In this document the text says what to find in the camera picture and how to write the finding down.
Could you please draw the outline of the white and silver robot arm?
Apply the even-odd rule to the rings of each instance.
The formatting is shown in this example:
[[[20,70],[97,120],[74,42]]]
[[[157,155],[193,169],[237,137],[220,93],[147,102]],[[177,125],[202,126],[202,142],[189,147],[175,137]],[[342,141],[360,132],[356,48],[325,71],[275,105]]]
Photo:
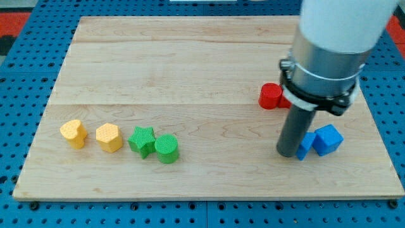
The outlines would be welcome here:
[[[338,96],[357,81],[397,0],[304,0],[292,46],[293,84]]]

